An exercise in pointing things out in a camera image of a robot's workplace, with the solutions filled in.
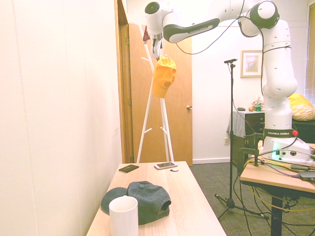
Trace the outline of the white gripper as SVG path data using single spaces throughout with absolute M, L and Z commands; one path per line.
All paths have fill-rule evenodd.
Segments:
M 160 50 L 162 48 L 162 38 L 154 38 L 152 43 L 152 57 L 160 60 Z

